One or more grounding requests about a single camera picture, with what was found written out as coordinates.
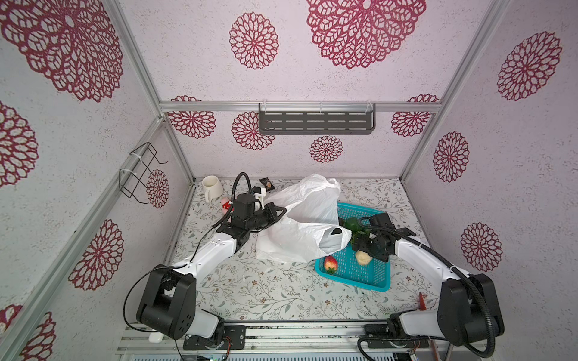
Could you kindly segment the beige potato fruit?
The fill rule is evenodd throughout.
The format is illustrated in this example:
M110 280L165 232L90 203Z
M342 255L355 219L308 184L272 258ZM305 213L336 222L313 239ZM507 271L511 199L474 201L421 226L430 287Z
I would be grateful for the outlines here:
M373 257L364 251L357 251L355 253L355 259L359 266L368 266L373 260Z

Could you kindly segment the dark green avocado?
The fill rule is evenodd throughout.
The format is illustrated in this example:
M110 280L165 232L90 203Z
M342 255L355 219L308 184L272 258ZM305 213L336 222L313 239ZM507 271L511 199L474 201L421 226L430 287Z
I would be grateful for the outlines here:
M359 233L364 231L364 227L359 224L358 219L355 217L346 219L343 226L350 230L352 233Z

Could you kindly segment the white plastic bag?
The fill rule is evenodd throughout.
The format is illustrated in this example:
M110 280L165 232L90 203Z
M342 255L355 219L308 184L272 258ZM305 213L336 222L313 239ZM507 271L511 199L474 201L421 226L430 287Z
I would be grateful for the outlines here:
M256 257L278 263L309 263L346 248L352 232L339 224L340 194L337 179L320 174L269 194L266 202L287 212L279 222L259 232Z

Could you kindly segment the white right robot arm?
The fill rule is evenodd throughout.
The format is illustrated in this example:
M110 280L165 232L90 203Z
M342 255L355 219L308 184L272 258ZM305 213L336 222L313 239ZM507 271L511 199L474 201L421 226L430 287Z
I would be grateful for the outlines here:
M385 324L369 326L375 340L410 342L448 341L482 358L490 357L505 331L495 285L489 276L461 269L421 242L408 228L395 228L386 213L357 220L367 235L356 239L356 251L375 260L396 256L409 263L440 291L438 307L430 311L402 311Z

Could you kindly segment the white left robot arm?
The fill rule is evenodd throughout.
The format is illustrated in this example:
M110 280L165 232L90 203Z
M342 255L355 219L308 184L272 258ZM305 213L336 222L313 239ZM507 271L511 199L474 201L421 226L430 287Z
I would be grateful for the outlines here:
M197 308L197 283L232 257L251 233L258 233L278 223L287 209L270 202L254 209L254 202L236 203L216 228L209 242L174 266L156 266L149 272L141 302L136 312L138 322L155 343L164 336L179 340L185 336L204 338L221 344L224 319Z

